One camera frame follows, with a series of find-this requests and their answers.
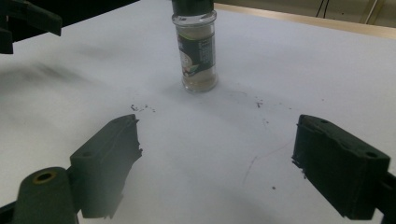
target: jar label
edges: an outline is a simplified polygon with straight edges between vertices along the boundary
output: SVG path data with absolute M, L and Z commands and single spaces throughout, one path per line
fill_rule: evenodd
M 180 50 L 183 75 L 192 77 L 195 74 L 215 65 L 215 36 L 193 40 L 178 34 L 178 49 Z

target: cable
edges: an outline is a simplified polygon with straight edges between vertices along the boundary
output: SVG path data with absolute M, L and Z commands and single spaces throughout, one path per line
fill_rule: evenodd
M 322 0 L 322 2 L 320 3 L 320 7 L 319 7 L 319 9 L 318 9 L 317 16 L 319 15 L 319 12 L 320 12 L 320 10 L 321 10 L 321 7 L 323 6 L 323 2 L 324 2 L 324 0 Z
M 323 19 L 326 18 L 327 6 L 329 5 L 330 0 L 327 0 L 326 7 L 324 8 Z

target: white table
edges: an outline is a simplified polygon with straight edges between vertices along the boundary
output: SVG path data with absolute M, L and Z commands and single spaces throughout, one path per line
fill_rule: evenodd
M 80 223 L 351 223 L 291 163 L 295 124 L 328 119 L 396 158 L 396 40 L 220 10 L 219 85 L 189 94 L 171 14 L 144 0 L 0 56 L 1 205 L 136 113 L 144 153 L 116 216 Z

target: jar lid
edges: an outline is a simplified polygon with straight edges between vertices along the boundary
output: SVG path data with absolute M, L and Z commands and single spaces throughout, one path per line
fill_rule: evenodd
M 172 0 L 174 13 L 178 16 L 198 16 L 213 11 L 213 0 Z

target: black mechanical part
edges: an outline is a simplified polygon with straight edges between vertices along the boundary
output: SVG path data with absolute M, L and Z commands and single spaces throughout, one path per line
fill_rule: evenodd
M 141 155 L 135 115 L 110 121 L 71 157 L 26 177 L 18 199 L 0 208 L 0 224 L 77 224 L 84 217 L 113 217 L 124 182 Z
M 134 116 L 114 119 L 71 157 L 70 175 L 84 217 L 114 216 L 125 178 L 141 157 Z
M 139 0 L 0 0 L 0 53 L 12 54 L 12 43 L 85 21 Z
M 390 157 L 325 119 L 301 115 L 292 156 L 315 188 L 343 217 L 396 223 Z
M 78 224 L 67 172 L 51 167 L 27 176 L 21 183 L 13 224 Z

